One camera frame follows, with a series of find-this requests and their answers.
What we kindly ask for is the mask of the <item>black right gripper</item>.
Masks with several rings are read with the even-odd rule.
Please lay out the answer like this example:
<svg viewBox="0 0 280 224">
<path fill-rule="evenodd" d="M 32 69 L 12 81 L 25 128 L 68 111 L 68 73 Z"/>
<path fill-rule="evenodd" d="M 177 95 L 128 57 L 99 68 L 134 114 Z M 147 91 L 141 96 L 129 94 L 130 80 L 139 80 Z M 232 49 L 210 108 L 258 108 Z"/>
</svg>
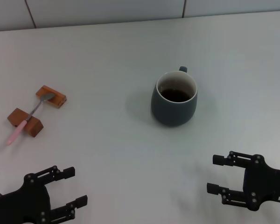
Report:
<svg viewBox="0 0 280 224">
<path fill-rule="evenodd" d="M 214 165 L 245 168 L 243 191 L 207 183 L 207 192 L 221 195 L 222 204 L 257 211 L 266 201 L 280 203 L 280 170 L 268 166 L 262 155 L 230 151 L 227 157 L 213 155 L 212 162 Z"/>
</svg>

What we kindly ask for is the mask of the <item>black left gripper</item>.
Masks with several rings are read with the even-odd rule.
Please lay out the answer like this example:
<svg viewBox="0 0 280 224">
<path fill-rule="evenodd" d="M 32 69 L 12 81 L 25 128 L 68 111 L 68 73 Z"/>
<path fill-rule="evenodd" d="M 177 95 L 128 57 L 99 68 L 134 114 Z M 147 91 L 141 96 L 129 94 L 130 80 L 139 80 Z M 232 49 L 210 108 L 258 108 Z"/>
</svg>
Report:
<svg viewBox="0 0 280 224">
<path fill-rule="evenodd" d="M 0 196 L 0 224 L 60 224 L 75 219 L 76 209 L 87 205 L 88 196 L 50 210 L 50 198 L 45 187 L 48 183 L 74 176 L 74 167 L 61 171 L 57 166 L 27 174 L 18 190 Z"/>
</svg>

